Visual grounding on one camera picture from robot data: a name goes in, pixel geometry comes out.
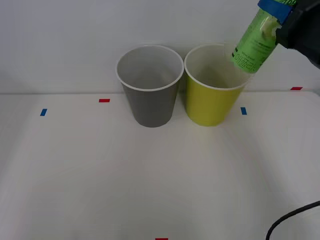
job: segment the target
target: robotic arm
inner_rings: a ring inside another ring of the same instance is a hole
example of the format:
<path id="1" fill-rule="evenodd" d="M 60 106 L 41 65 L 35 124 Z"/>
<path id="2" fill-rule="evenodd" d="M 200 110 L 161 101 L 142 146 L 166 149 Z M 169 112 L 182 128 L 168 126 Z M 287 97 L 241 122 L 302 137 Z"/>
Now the robotic arm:
<path id="1" fill-rule="evenodd" d="M 320 0 L 298 0 L 276 30 L 276 41 L 299 51 L 320 69 Z"/>

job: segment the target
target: bottle label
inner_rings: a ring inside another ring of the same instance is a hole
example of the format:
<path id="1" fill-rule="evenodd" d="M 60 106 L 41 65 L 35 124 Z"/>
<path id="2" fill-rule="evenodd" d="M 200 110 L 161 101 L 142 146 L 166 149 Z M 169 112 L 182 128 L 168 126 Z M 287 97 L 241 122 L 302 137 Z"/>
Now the bottle label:
<path id="1" fill-rule="evenodd" d="M 294 5 L 296 0 L 276 0 Z M 281 27 L 277 18 L 259 9 L 232 53 L 232 61 L 247 73 L 256 73 L 276 48 L 276 30 Z"/>

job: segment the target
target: yellow cup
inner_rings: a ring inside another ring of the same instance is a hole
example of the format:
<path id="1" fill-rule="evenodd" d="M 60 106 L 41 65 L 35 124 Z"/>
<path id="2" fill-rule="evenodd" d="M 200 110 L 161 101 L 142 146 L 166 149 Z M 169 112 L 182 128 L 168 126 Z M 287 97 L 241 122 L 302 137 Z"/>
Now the yellow cup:
<path id="1" fill-rule="evenodd" d="M 201 45 L 185 57 L 186 113 L 201 126 L 222 123 L 252 76 L 234 66 L 228 48 L 224 44 Z"/>

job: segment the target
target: paper cup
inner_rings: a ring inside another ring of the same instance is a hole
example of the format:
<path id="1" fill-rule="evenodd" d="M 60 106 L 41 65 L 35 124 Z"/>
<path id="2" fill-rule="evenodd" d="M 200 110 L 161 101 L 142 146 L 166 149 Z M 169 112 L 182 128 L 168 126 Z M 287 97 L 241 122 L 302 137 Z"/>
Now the paper cup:
<path id="1" fill-rule="evenodd" d="M 185 57 L 186 112 L 201 126 L 223 122 L 251 77 L 235 67 L 226 52 L 224 44 L 207 44 Z"/>
<path id="2" fill-rule="evenodd" d="M 171 119 L 184 73 L 178 53 L 160 45 L 138 47 L 120 59 L 116 73 L 139 124 L 156 128 Z"/>

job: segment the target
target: white wall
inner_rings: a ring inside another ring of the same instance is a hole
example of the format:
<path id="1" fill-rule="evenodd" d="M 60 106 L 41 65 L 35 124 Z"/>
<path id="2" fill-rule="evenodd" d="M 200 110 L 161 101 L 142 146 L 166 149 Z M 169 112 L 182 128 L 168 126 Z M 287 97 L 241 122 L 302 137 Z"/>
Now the white wall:
<path id="1" fill-rule="evenodd" d="M 257 0 L 1 0 L 0 93 L 120 92 L 117 59 L 137 44 L 181 55 L 236 43 Z M 278 46 L 248 90 L 320 87 L 320 70 Z"/>

